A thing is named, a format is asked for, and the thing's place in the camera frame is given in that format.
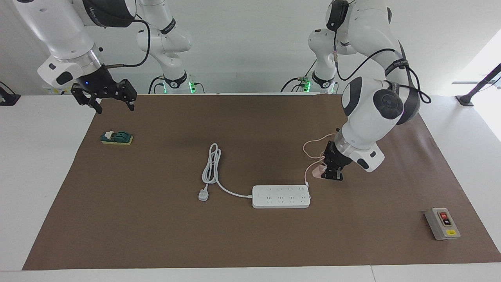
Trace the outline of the white wall outlet boxes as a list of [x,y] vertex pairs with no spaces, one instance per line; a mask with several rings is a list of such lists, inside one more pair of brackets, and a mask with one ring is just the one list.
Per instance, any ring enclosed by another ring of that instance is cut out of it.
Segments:
[[72,95],[71,89],[72,85],[68,87],[59,87],[59,88],[54,88],[54,87],[42,87],[43,91],[47,95]]

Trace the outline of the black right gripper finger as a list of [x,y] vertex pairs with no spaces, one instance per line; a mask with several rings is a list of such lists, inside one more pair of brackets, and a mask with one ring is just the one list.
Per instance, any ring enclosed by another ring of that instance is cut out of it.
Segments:
[[102,107],[96,100],[95,95],[91,94],[88,98],[84,94],[84,89],[80,85],[73,85],[71,88],[71,93],[79,105],[86,105],[90,108],[93,108],[97,114],[102,114]]
[[125,102],[130,111],[134,111],[137,92],[127,79],[123,79],[119,83],[119,100]]

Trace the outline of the black angled stand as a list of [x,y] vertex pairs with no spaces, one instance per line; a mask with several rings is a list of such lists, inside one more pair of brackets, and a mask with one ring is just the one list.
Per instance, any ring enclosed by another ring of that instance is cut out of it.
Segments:
[[456,99],[458,103],[464,107],[472,107],[473,103],[471,102],[473,96],[479,91],[483,90],[487,84],[493,85],[495,82],[492,82],[497,75],[501,73],[501,63],[499,63],[490,73],[488,73],[483,80],[478,82],[474,88],[469,91],[466,95],[457,95]]

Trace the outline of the brown table mat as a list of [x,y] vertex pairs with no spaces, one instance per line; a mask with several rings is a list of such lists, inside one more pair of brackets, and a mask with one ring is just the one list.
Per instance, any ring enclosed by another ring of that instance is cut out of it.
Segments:
[[[209,268],[499,262],[473,206],[420,116],[378,142],[372,173],[308,177],[304,209],[255,209],[209,188],[208,148],[222,150],[220,182],[303,184],[302,145],[346,122],[338,95],[143,95],[134,111],[102,102],[45,218],[24,270]],[[130,145],[100,142],[107,131]],[[436,240],[424,213],[447,208],[461,234]]]

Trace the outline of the grey on-off switch box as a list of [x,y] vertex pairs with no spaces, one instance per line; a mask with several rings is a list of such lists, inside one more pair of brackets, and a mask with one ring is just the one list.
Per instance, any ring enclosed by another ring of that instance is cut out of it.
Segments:
[[458,239],[461,234],[447,208],[433,207],[424,213],[436,240],[445,241]]

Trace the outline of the black table clamp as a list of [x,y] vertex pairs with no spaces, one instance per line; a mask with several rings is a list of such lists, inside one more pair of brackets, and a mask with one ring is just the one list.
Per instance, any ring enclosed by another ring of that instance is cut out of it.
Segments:
[[16,94],[7,84],[0,81],[0,106],[13,106],[19,99],[19,94]]

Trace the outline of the white power strip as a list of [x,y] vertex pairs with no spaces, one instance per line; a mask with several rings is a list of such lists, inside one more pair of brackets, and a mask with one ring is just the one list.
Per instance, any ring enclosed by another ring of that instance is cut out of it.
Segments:
[[256,185],[252,188],[255,209],[308,208],[311,196],[305,184]]

